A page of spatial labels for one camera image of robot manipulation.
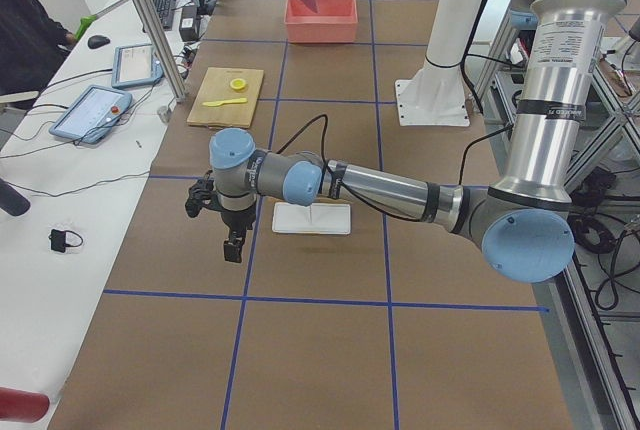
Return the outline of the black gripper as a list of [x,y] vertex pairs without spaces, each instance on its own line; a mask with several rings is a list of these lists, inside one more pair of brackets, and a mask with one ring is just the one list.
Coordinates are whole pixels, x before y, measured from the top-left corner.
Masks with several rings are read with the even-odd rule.
[[256,221],[256,196],[247,193],[241,196],[218,194],[222,207],[221,217],[229,228],[229,238],[223,243],[223,254],[226,262],[240,264],[242,262],[242,239],[253,229]]

